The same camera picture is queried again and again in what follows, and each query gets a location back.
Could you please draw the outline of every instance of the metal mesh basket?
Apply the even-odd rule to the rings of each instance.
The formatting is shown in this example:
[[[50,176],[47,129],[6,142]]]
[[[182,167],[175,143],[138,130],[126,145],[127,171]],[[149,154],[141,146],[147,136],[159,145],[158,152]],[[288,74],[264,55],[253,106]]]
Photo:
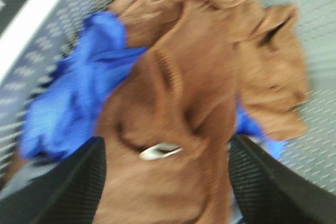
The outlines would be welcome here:
[[[71,52],[83,19],[111,1],[28,0],[1,34],[0,177],[10,164],[27,105],[45,90],[55,64]],[[286,145],[280,161],[336,194],[336,0],[260,1],[299,6],[297,34],[312,90],[300,108],[309,131]]]

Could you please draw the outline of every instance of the perforated metal surface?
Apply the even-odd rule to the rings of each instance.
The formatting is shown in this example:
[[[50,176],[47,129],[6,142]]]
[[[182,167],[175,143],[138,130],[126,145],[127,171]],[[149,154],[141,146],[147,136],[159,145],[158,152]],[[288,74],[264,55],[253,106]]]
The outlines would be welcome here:
[[[31,38],[9,76],[0,86],[0,176],[8,166],[19,136],[23,105],[44,91],[55,63],[71,50],[84,17],[111,0],[59,0],[55,9]],[[291,141],[281,161],[312,182],[336,193],[336,1],[261,0],[266,6],[294,2],[299,6],[299,39],[306,51],[311,90],[302,106],[309,125],[306,136]]]

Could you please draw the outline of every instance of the blue fabric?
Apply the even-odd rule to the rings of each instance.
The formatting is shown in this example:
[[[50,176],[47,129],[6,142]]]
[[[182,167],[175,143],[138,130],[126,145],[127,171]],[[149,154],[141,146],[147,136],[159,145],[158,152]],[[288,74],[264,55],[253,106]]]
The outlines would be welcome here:
[[[267,137],[258,123],[252,119],[240,103],[236,105],[236,134],[258,137],[266,145],[270,155],[279,159],[286,141],[275,141]]]
[[[126,44],[125,29],[113,13],[97,12],[85,20],[74,52],[30,105],[19,140],[22,158],[45,153],[63,160],[92,137],[105,99],[145,52],[125,49]]]

